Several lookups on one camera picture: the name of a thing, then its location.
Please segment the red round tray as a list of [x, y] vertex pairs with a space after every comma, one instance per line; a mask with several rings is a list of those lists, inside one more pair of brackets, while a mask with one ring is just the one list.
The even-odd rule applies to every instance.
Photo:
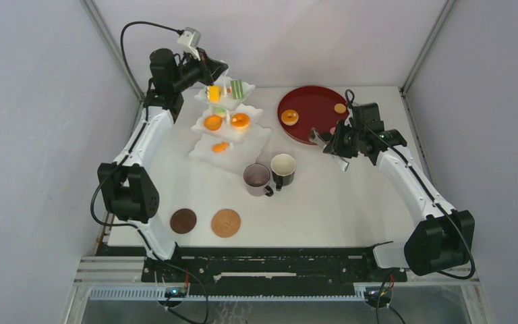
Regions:
[[[316, 128], [319, 134], [330, 132], [341, 120], [349, 117], [349, 112], [335, 111], [336, 105], [346, 105], [343, 95], [322, 86], [302, 86], [288, 92], [279, 102], [277, 117], [283, 131], [295, 141], [311, 145], [309, 134]], [[293, 125], [283, 122], [284, 112], [292, 110], [298, 114]]]

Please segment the metal tongs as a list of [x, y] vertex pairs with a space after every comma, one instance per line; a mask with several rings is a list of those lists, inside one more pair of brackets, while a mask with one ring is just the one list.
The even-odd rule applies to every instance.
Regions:
[[[308, 135], [308, 140], [312, 144], [315, 144], [316, 146], [318, 146], [322, 150], [324, 150], [328, 146], [328, 144], [330, 143], [329, 140], [325, 140], [323, 138], [323, 136], [318, 132], [318, 130], [316, 128], [311, 128], [311, 130], [309, 132], [309, 135]], [[337, 165], [339, 166], [341, 171], [347, 171], [348, 170], [349, 162], [346, 159], [344, 159], [342, 157], [339, 157], [337, 155], [332, 155], [330, 153], [327, 153], [327, 155], [329, 155], [329, 156], [331, 156], [333, 158], [333, 160], [337, 163]]]

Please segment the green donut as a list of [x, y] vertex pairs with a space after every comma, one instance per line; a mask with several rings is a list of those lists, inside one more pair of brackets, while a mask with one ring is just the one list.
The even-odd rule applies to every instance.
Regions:
[[215, 116], [218, 116], [220, 118], [226, 118], [227, 116], [227, 110], [221, 107], [214, 106], [212, 108], [212, 112]]

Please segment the black mug white inside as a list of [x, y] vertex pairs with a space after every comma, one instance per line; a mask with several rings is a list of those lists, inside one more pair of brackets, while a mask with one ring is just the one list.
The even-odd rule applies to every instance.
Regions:
[[270, 168], [276, 191], [292, 183], [296, 167], [296, 160], [291, 155], [282, 153], [272, 158]]

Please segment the yellow cake slice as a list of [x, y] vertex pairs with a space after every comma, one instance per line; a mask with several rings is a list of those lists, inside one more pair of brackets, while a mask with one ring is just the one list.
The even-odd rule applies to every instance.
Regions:
[[223, 88], [221, 86], [209, 86], [207, 88], [208, 100], [211, 103], [219, 103], [221, 101]]

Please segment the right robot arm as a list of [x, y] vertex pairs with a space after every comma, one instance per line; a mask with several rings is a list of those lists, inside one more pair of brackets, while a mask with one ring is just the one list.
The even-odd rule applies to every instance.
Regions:
[[404, 242], [389, 242], [373, 247], [373, 256], [363, 262], [364, 275], [379, 281], [390, 268], [409, 269], [423, 276], [440, 273], [447, 277], [450, 268], [470, 266], [464, 279], [476, 272], [471, 252], [475, 220], [467, 211], [458, 211], [435, 189], [407, 147], [403, 135], [386, 130], [376, 103], [347, 103], [347, 120], [338, 121], [324, 153], [354, 158], [363, 155], [394, 186], [413, 220], [414, 230]]

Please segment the purple mug black handle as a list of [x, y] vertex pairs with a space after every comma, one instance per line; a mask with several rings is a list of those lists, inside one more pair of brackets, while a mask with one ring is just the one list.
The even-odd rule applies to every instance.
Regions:
[[252, 196], [272, 197], [274, 190], [270, 187], [270, 171], [260, 163], [254, 163], [246, 167], [243, 172], [243, 180], [246, 190]]

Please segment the orange donut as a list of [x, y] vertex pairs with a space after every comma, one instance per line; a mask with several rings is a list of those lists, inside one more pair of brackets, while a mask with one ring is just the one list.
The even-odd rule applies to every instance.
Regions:
[[250, 116], [246, 113], [236, 113], [231, 116], [230, 125], [238, 132], [246, 131], [250, 127], [250, 124]]

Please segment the white tiered dessert stand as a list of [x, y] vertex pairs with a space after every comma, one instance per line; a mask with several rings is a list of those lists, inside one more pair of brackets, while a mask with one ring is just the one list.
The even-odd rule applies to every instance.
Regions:
[[[255, 89], [255, 85], [243, 82], [245, 97], [240, 100], [234, 100], [231, 95], [231, 78], [225, 72], [214, 83], [215, 86], [221, 86], [223, 93], [219, 103], [211, 103], [208, 100], [207, 88], [200, 90], [194, 98], [205, 105], [207, 108], [202, 112], [191, 130], [201, 135], [199, 141], [195, 144], [193, 150], [188, 153], [188, 157], [205, 162], [215, 167], [224, 169], [225, 171], [241, 175], [244, 169], [256, 162], [260, 156], [263, 147], [270, 138], [272, 130], [258, 124], [264, 114], [263, 109], [256, 108], [246, 104], [246, 99]], [[227, 110], [226, 118], [223, 118], [223, 124], [217, 131], [207, 130], [204, 125], [204, 119], [214, 115], [212, 108], [214, 106]], [[250, 127], [243, 132], [234, 130], [231, 125], [231, 116], [236, 113], [246, 113], [250, 116]], [[212, 147], [221, 142], [228, 142], [230, 147], [221, 153], [214, 153]]]

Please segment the green striped cake slice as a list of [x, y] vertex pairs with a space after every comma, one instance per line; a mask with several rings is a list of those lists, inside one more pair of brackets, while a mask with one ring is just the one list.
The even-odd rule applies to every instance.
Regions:
[[242, 80], [231, 80], [231, 95], [234, 100], [240, 100], [245, 97]]

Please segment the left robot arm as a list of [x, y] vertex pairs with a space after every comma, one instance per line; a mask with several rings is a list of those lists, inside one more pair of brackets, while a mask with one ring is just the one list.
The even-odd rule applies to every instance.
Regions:
[[183, 91], [197, 83], [212, 86], [229, 66], [200, 48], [183, 55], [157, 49], [149, 60], [152, 77], [140, 120], [114, 161], [99, 165], [99, 185], [93, 195], [102, 196], [106, 210], [118, 220], [117, 226], [138, 233], [146, 255], [160, 261], [158, 273], [167, 281], [176, 281], [183, 275], [184, 264], [173, 256], [177, 243], [156, 215], [160, 196], [148, 171], [163, 136], [179, 117]]

